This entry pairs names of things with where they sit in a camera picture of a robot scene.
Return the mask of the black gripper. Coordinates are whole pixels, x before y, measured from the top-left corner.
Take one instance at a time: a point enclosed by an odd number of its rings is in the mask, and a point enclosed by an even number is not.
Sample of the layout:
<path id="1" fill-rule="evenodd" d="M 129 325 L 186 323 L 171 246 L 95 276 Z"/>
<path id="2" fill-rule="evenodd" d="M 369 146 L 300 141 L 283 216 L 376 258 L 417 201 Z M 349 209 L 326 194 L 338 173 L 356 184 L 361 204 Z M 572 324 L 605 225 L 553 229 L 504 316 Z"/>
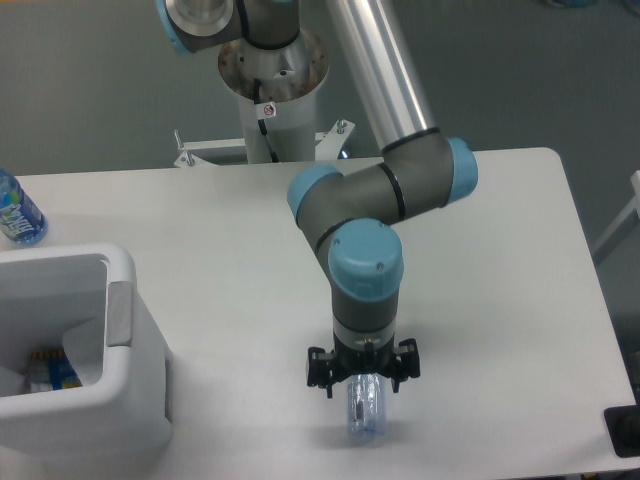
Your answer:
<path id="1" fill-rule="evenodd" d="M 394 394 L 408 379 L 420 377 L 420 355 L 415 338 L 400 341 L 394 347 L 394 338 L 379 348 L 364 350 L 350 348 L 334 337 L 334 349 L 327 352 L 319 347 L 307 350 L 306 382 L 333 397 L 333 386 L 346 378 L 360 374 L 379 374 L 390 378 Z"/>

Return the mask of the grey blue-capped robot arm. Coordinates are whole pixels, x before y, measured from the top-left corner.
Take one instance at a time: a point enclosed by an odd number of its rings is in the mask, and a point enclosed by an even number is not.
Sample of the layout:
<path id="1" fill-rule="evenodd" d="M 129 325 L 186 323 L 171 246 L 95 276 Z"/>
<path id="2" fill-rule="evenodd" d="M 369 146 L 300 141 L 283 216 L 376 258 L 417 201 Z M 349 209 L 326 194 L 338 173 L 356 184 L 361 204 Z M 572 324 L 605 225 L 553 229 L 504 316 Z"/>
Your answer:
<path id="1" fill-rule="evenodd" d="M 328 73 L 322 41 L 296 1 L 160 1 L 173 48 L 218 48 L 219 74 L 241 109 L 248 159 L 302 160 L 314 152 L 315 116 L 304 104 Z M 316 164 L 290 183 L 287 202 L 331 287 L 331 350 L 307 353 L 307 383 L 330 390 L 359 374 L 393 386 L 420 374 L 414 339 L 395 340 L 403 275 L 398 222 L 470 195 L 473 152 L 443 136 L 388 1 L 328 5 L 382 159 L 342 174 Z"/>

